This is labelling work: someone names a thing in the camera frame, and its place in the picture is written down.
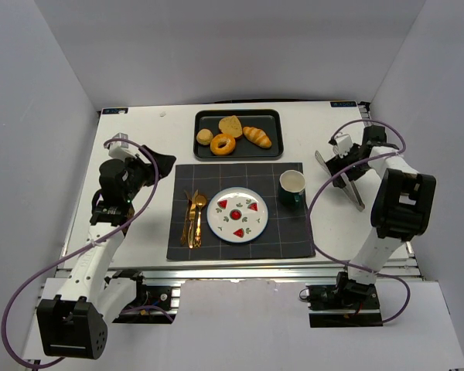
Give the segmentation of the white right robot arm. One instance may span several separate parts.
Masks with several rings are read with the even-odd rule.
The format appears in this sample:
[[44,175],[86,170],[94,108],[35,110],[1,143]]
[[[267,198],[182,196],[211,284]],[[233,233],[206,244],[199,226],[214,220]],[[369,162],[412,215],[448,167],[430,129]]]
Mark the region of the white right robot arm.
[[377,273],[404,243],[422,235],[429,223],[435,194],[436,179],[413,169],[398,153],[397,146],[387,141],[385,128],[368,126],[358,145],[349,134],[330,139],[334,157],[326,168],[333,180],[360,210],[364,204],[355,181],[374,170],[380,177],[370,214],[372,230],[346,271],[337,275],[334,296],[342,305],[361,304],[374,291]]

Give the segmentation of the orange bagel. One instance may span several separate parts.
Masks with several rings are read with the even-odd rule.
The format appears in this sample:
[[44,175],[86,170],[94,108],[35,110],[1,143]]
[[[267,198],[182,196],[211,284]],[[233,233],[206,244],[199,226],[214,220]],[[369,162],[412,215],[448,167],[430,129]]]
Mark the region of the orange bagel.
[[231,134],[218,134],[210,142],[210,150],[216,156],[229,155],[236,148],[236,140]]

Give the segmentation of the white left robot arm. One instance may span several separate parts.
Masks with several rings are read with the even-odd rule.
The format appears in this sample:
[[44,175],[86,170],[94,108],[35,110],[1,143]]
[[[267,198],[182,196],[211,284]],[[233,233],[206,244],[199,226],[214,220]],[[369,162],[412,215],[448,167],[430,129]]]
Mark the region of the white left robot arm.
[[107,342],[107,327],[138,295],[138,273],[106,278],[112,258],[134,216],[132,202],[143,187],[153,186],[172,171],[173,155],[143,147],[132,154],[122,143],[109,146],[110,158],[99,167],[100,188],[94,194],[88,250],[80,254],[54,298],[36,310],[43,351],[48,356],[98,359]]

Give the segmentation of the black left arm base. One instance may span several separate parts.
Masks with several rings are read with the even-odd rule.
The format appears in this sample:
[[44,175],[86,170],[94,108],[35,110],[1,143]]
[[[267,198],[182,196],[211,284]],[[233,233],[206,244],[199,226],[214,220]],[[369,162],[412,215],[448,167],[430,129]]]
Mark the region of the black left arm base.
[[149,285],[141,271],[126,269],[115,271],[104,278],[107,288],[115,278],[128,278],[136,282],[136,296],[123,308],[125,313],[114,319],[113,323],[120,324],[171,324],[175,319],[172,314],[171,286]]

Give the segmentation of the metal serving tongs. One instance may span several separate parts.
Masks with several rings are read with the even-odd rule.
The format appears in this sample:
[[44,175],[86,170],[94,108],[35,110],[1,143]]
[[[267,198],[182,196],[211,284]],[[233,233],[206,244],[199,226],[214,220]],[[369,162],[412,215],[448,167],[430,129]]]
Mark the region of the metal serving tongs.
[[[324,161],[324,158],[319,151],[314,153],[316,161],[319,163],[321,168],[328,174],[331,175],[331,172]],[[344,192],[346,197],[351,201],[351,203],[357,208],[358,211],[362,212],[365,210],[365,204],[359,194],[359,191],[356,188],[354,181],[350,181],[346,173],[343,173],[339,176],[340,181],[343,186],[340,189]]]

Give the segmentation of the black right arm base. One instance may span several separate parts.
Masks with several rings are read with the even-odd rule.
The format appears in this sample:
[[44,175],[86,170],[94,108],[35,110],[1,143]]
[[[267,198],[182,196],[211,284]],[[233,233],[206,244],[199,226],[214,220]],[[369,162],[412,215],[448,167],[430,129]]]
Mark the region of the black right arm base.
[[308,305],[311,328],[383,325],[380,301],[373,285],[368,294],[342,291],[335,284],[308,285],[299,292],[299,299]]

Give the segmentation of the toasted bread slice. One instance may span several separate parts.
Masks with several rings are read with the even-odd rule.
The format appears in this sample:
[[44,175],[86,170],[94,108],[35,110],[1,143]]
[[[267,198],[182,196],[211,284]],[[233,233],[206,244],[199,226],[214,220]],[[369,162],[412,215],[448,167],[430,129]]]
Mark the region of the toasted bread slice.
[[243,134],[243,128],[236,115],[224,117],[219,121],[219,130],[222,134],[229,134],[238,139]]

